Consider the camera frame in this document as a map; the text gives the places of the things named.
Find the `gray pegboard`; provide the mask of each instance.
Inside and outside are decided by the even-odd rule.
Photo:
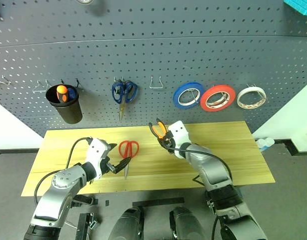
[[[102,8],[95,8],[101,3]],[[245,120],[253,132],[307,84],[307,16],[283,1],[0,1],[0,104],[40,135],[49,129]],[[164,89],[149,89],[150,76]],[[112,100],[114,76],[139,85],[122,123]],[[80,86],[80,123],[65,123],[37,80]],[[236,93],[256,84],[267,102],[245,110],[178,109],[175,90],[229,84]],[[245,101],[257,96],[249,95]]]

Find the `scissors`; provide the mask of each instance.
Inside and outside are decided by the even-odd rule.
[[[125,149],[124,149],[124,152],[122,153],[122,146],[123,144],[126,144],[125,146]],[[133,154],[133,144],[136,145],[137,147],[137,150],[135,151],[135,154]],[[122,141],[120,144],[119,144],[119,147],[118,147],[118,150],[119,150],[119,154],[122,158],[127,158],[127,157],[134,157],[137,155],[137,153],[139,152],[139,143],[136,142],[136,141]],[[128,175],[128,170],[129,170],[129,164],[124,168],[124,179],[127,178],[127,175]]]
[[[117,104],[119,104],[119,122],[123,120],[126,104],[134,100],[138,86],[132,81],[116,80],[114,78],[114,84],[111,86],[112,97]]]

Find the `red tape roll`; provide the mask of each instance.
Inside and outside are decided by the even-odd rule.
[[[215,102],[208,102],[211,96],[221,93],[222,97]],[[235,90],[229,85],[216,85],[205,91],[200,100],[200,106],[207,112],[217,112],[233,103],[236,97]]]

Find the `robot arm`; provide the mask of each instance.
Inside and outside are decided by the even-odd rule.
[[[170,125],[165,136],[158,137],[158,141],[176,157],[186,159],[199,173],[209,197],[208,204],[220,221],[221,236],[224,240],[267,239],[233,186],[231,172],[226,163],[213,155],[209,148],[192,144],[181,121]]]
[[[98,180],[109,171],[115,174],[121,171],[131,160],[123,159],[117,166],[109,163],[107,156],[116,144],[93,139],[89,144],[84,164],[58,171],[51,186],[41,197],[24,240],[57,240],[63,227],[73,198],[87,182]]]

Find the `wooden tabletop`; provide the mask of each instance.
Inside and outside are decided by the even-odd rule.
[[[193,143],[210,148],[213,154],[229,165],[234,185],[275,182],[244,121],[185,124],[185,127]],[[46,132],[21,196],[33,196],[38,181],[44,175],[64,169],[73,143],[82,137],[99,138],[116,144],[134,140],[139,143],[140,150],[129,164],[126,180],[123,170],[118,174],[110,172],[91,185],[88,183],[80,194],[201,187],[192,181],[198,173],[185,159],[179,159],[163,149],[148,126],[88,128]],[[87,148],[86,141],[79,142],[69,166],[84,163]],[[114,165],[122,159],[118,147],[108,156]],[[49,188],[51,179],[52,176],[43,181],[39,196]]]

